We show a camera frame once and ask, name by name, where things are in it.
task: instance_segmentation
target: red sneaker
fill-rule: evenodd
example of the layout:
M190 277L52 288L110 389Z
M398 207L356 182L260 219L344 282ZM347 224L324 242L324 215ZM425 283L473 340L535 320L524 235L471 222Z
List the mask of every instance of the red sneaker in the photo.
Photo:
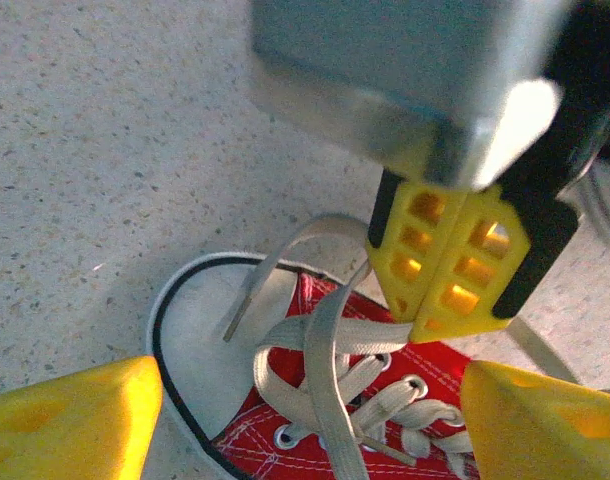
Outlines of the red sneaker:
M319 217L267 258L199 258L159 295L147 347L167 406L222 478L479 478L459 410L469 359L407 343L410 325L353 291L367 264L341 286L278 262L313 235L363 242L365 228Z

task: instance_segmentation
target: white shoelace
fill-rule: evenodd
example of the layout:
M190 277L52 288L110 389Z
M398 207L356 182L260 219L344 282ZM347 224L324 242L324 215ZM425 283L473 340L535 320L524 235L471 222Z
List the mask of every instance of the white shoelace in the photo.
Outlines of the white shoelace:
M279 249L265 258L245 279L229 310L231 323L224 339L234 334L245 310L261 290L279 260L294 245L321 235L342 235L361 247L367 225L355 218L329 214L310 220ZM462 425L461 412L440 400L421 399L427 385L418 376L396 381L350 415L346 405L378 377L387 355L403 348L411 324L383 324L368 320L341 318L354 288L371 269L365 262L350 282L325 296L311 315L289 317L276 325L258 346L254 358L254 383L263 399L291 424L279 428L275 443L292 448L310 434L319 436L338 480L369 480L360 445L414 465L415 458L426 458L431 445L441 449L454 474L466 479L465 454L472 452L466 431L445 438L429 438L420 430L436 420ZM508 330L510 336L550 376L577 382L573 373L553 350L520 318ZM269 366L274 347L299 350L305 359L305 380L298 387L283 381ZM349 367L350 355L363 355ZM402 427L403 452L386 445L385 422Z

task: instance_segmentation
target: eyelet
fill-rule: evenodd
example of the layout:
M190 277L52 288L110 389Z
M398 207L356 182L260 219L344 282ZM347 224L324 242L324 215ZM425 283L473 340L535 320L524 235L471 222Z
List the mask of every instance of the eyelet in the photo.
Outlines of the eyelet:
M450 420L448 418L443 418L441 420L443 420L443 423L445 425L448 425L450 427L454 427L454 428L459 428L459 427L464 427L465 426L465 419L463 418L463 414L461 413L461 411L456 408L453 405L450 405L448 407L450 412L454 413L454 420Z
M425 398L429 393L429 387L425 380L423 380L418 375L405 375L402 380L409 382L409 384L418 390L418 395L416 396L416 400L420 400L421 398Z
M374 356L377 360L383 362L383 368L381 368L381 372L389 370L389 367L392 366L392 356L389 353L377 353Z
M298 440L292 439L285 430L289 427L289 424L282 425L274 432L274 445L281 450L290 450L298 445Z

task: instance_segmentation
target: floor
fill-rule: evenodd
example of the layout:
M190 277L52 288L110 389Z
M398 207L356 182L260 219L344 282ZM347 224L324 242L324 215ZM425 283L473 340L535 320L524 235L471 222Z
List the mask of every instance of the floor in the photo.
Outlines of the floor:
M0 1L0 392L143 352L153 298L206 252L371 213L379 167L247 99L243 0ZM339 275L330 242L295 258ZM610 250L584 224L523 310L610 388ZM529 367L505 334L454 342ZM144 479L208 479L166 414Z

